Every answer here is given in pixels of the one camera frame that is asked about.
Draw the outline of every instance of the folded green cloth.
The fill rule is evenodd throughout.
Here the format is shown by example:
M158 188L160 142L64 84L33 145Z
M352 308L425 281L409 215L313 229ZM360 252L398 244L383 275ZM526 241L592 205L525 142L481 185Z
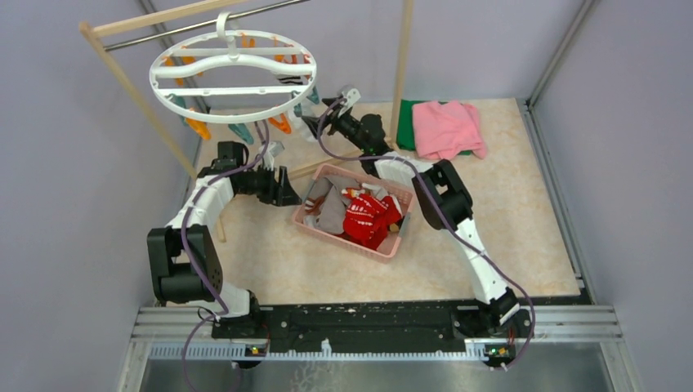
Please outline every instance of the folded green cloth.
M397 125L397 145L407 151L416 151L414 142L414 116L412 106L427 102L426 100L402 100L400 104L400 121ZM463 151L458 155L471 155L471 151Z

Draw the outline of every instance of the red garment with white pattern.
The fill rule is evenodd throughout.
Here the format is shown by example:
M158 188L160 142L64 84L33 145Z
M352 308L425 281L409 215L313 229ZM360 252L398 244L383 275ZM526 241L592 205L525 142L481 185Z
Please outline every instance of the red garment with white pattern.
M369 194L360 194L346 209L344 233L354 242L376 250L387 237L387 227L400 219L402 214L392 196L378 200Z

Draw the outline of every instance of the folded pink cloth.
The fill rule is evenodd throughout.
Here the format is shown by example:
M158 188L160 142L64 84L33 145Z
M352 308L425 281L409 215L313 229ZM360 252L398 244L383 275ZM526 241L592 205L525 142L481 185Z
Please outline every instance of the folded pink cloth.
M452 159L471 150L483 159L486 144L479 132L479 112L469 104L424 102L412 107L414 141L421 158Z

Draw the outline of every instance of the gray wall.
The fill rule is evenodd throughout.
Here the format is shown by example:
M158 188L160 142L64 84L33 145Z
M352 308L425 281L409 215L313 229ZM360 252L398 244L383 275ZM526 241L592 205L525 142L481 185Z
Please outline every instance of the gray wall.
M186 0L154 0L159 9ZM278 0L253 0L230 8L244 11ZM418 99L528 96L548 63L580 0L417 0L414 2L405 96ZM305 45L318 63L318 88L333 95L345 84L364 100L392 100L402 1L313 0L281 11L250 16L242 29L282 34ZM211 20L209 12L185 21ZM182 35L192 37L210 28ZM237 69L199 78L203 86L272 82L268 73ZM258 105L262 100L211 99L212 106Z
M690 390L693 2L607 0L539 105L599 301L648 390Z
M152 298L145 236L186 176L78 31L137 13L130 1L0 3L2 390L114 389ZM157 50L118 59L143 83ZM192 155L193 132L159 112Z

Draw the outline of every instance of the pink basket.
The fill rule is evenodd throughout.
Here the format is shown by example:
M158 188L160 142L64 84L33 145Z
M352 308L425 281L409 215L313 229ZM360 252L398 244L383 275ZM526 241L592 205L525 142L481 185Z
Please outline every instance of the pink basket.
M306 215L306 209L304 204L302 204L299 208L296 209L296 212L293 213L291 221L298 227L299 231L302 231L305 234L309 234L312 237L319 238L328 243L333 243L339 247L349 249L353 252L356 252L362 256L366 256L375 261L380 261L381 263L389 263L392 260L392 257L394 257L397 253L397 248L400 247L400 243L402 242L402 235L404 234L406 226L409 223L409 210L411 209L412 203L415 200L414 193L408 188L392 183L390 181L380 180L379 178L368 176L366 174L354 173L353 171L348 171L346 169L342 169L340 167L324 163L320 165L320 167L318 167L318 171L316 171L313 175L313 181L311 182L311 186L308 187L306 197L303 199L304 203L307 199L307 195L313 188L315 181L322 176L327 176L331 174L350 177L354 180L359 181L360 183L365 182L368 184L381 185L383 188L387 189L387 192L395 195L397 197L397 201L400 202L402 215L405 217L400 232L389 233L387 235L387 238L385 238L385 241L383 241L378 247L378 250L374 251L368 249L367 247L362 247L361 245L358 245L356 243L352 243L345 239L325 233L324 231L313 229L310 226L304 225L303 217Z

